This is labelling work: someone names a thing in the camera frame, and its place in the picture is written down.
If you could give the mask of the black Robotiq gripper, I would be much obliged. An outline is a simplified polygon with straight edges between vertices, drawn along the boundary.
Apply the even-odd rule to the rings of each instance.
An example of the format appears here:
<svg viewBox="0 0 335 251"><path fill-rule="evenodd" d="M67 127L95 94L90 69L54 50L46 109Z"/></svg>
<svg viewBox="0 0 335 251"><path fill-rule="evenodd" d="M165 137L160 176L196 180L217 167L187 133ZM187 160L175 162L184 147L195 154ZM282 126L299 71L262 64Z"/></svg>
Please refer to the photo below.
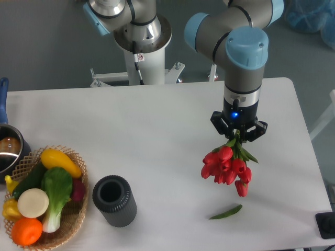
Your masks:
<svg viewBox="0 0 335 251"><path fill-rule="evenodd" d="M233 105L224 99L223 111L214 111L210 121L220 135L224 135L227 139L234 138L234 128L240 128L240 141L253 142L263 136L268 124L259 121L256 118L259 102L252 106L238 107L233 109Z"/></svg>

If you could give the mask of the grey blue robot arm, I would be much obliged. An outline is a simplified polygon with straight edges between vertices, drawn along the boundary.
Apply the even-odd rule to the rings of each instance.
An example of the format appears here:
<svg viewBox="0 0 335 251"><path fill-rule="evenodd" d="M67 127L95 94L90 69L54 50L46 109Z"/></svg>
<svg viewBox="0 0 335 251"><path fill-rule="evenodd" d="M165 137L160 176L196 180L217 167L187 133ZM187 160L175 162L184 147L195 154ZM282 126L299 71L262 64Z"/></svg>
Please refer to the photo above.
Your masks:
<svg viewBox="0 0 335 251"><path fill-rule="evenodd" d="M192 16L184 29L190 48L225 71L224 104L211 122L219 134L239 142L254 141L267 124L256 113L268 58L264 28L280 18L282 1L229 1L227 9L210 16ZM157 13L156 1L88 1L83 6L101 35L113 34L123 50L130 85L165 84L165 47L172 30Z"/></svg>

